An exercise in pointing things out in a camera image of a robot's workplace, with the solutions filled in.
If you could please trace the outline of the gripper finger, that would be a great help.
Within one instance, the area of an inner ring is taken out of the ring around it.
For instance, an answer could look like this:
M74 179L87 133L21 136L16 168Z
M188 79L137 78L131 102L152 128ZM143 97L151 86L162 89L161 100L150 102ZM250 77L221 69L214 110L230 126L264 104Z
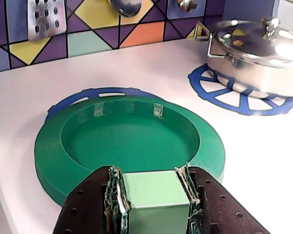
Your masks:
M269 234L209 172L174 168L189 198L188 234Z
M55 234L127 234L128 200L120 168L102 166L67 196Z

